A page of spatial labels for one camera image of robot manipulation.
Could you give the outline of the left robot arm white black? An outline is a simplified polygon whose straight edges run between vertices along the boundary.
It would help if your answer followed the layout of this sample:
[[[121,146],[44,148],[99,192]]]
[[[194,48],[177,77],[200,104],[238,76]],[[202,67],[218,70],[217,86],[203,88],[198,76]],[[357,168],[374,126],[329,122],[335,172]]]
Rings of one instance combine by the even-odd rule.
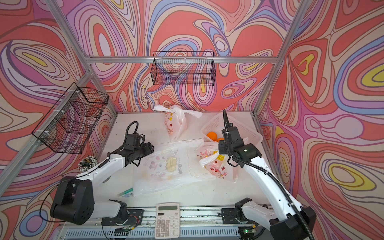
[[[130,164],[140,165],[142,158],[153,154],[155,147],[141,134],[128,134],[124,143],[95,167],[75,177],[64,177],[58,184],[50,216],[60,221],[82,225],[90,219],[127,222],[127,205],[118,200],[95,201],[94,188]]]

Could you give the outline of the printed white plastic bag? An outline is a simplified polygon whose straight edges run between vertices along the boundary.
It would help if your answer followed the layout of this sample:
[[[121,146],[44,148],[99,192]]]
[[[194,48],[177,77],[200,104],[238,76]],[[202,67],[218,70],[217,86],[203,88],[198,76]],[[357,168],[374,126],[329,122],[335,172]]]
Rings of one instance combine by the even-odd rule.
[[[200,158],[199,164],[218,179],[236,183],[238,181],[237,169],[229,163],[229,156],[219,154],[218,142],[203,142],[196,149]]]

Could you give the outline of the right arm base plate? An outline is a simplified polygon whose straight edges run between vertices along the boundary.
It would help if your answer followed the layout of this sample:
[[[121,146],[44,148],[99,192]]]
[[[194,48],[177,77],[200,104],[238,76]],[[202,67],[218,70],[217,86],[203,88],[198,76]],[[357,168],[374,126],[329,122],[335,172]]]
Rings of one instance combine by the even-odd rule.
[[[248,220],[245,216],[236,208],[222,208],[218,215],[222,218],[222,222],[225,225],[247,225],[247,224],[257,224],[252,220]]]

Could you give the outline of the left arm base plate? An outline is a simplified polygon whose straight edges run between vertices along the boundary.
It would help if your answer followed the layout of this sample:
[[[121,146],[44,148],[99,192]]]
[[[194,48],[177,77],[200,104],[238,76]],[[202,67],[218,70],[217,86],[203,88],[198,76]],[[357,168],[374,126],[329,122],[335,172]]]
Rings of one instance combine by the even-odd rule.
[[[118,213],[114,218],[102,218],[102,226],[130,226],[141,225],[143,219],[143,209],[127,209],[126,213]]]

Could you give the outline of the white plastic fruit basket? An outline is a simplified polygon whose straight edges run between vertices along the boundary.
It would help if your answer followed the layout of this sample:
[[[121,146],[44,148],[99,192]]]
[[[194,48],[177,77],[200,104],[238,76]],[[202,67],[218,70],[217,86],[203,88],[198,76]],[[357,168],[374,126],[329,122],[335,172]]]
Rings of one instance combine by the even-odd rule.
[[[233,124],[234,127],[238,128],[240,136],[244,139],[244,143],[252,143],[255,146],[260,144],[263,140],[263,136],[256,130],[255,127],[246,123],[245,120],[241,120],[239,117],[234,117],[231,114],[227,114],[229,122]],[[212,117],[202,128],[201,133],[203,137],[212,142],[213,140],[208,136],[209,133],[216,134],[216,140],[223,139],[222,130],[224,129],[224,118],[223,113],[218,113]]]

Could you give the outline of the clear plastic bag bottom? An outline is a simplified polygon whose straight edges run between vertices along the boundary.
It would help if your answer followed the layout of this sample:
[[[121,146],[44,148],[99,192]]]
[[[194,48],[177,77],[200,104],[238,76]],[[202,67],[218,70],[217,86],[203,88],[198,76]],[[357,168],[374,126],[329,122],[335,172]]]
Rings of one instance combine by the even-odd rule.
[[[199,163],[197,149],[203,143],[203,139],[195,139],[155,146],[154,153],[142,158],[140,166],[134,169],[133,195],[138,197],[214,180],[215,176]]]

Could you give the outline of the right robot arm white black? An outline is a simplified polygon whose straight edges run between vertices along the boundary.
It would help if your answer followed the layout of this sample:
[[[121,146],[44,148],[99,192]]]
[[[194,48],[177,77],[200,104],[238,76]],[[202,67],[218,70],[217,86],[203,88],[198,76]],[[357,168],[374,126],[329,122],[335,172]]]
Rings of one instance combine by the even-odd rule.
[[[224,140],[219,142],[219,153],[229,156],[236,166],[244,169],[273,207],[269,210],[247,201],[240,206],[243,216],[269,230],[275,240],[313,240],[315,211],[294,199],[269,170],[257,147],[244,143],[237,127],[225,126],[222,133]]]

